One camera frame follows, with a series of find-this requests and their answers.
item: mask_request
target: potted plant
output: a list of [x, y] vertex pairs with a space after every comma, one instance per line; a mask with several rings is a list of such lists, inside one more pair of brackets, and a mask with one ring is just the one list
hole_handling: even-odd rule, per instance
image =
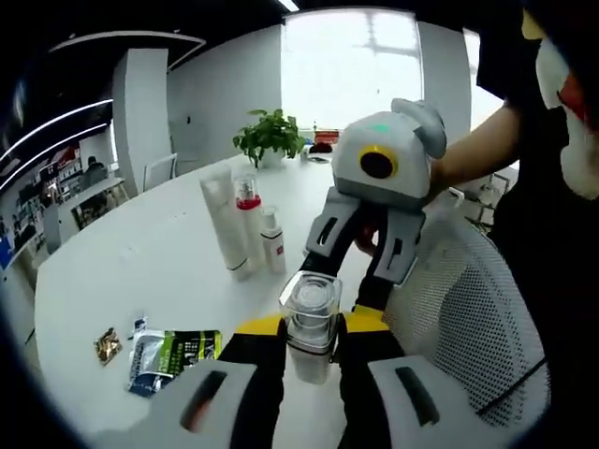
[[281, 109], [272, 114], [256, 109], [248, 112], [259, 116], [258, 123], [244, 126], [233, 138], [233, 145], [245, 154], [256, 168], [276, 167], [284, 156], [293, 159], [306, 139], [298, 135], [296, 118], [283, 116]]

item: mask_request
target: white lotion bottle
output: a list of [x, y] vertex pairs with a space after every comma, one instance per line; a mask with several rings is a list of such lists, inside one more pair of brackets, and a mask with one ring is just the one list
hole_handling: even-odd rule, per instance
[[283, 229], [277, 223], [277, 209], [264, 208], [262, 211], [262, 245], [266, 255], [266, 265], [270, 272], [276, 274], [287, 273], [285, 265], [285, 248], [283, 245]]
[[243, 281], [252, 274], [252, 270], [243, 244], [240, 217], [234, 206], [231, 168], [224, 167], [209, 178], [200, 180], [199, 185], [226, 269], [234, 280]]
[[264, 250], [262, 249], [262, 198], [257, 191], [257, 181], [254, 175], [242, 175], [235, 178], [235, 203], [241, 217], [245, 249], [252, 271], [264, 265]]

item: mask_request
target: white pillar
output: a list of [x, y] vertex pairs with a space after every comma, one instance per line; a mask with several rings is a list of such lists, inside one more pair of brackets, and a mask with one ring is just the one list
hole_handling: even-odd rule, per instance
[[418, 22], [424, 99], [434, 105], [446, 126], [447, 143], [470, 133], [470, 65], [464, 35]]
[[143, 192], [145, 166], [171, 154], [167, 59], [168, 50], [131, 49], [114, 69], [114, 140], [129, 196]]

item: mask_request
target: office chair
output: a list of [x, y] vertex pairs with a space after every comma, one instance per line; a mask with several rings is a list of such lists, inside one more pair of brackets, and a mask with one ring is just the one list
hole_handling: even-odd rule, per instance
[[531, 425], [549, 403], [548, 368], [493, 243], [454, 212], [425, 224], [416, 255], [384, 315], [404, 351], [457, 379], [487, 423], [506, 432]]
[[148, 164], [143, 170], [143, 191], [156, 187], [163, 182], [175, 178], [175, 167], [177, 166], [177, 153], [157, 159]]

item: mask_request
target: small gold packet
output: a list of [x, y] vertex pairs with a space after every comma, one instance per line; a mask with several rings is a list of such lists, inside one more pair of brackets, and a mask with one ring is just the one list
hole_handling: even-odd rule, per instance
[[100, 359], [102, 366], [108, 365], [108, 363], [121, 352], [123, 345], [116, 336], [114, 327], [107, 330], [102, 337], [94, 341], [95, 353], [97, 358]]

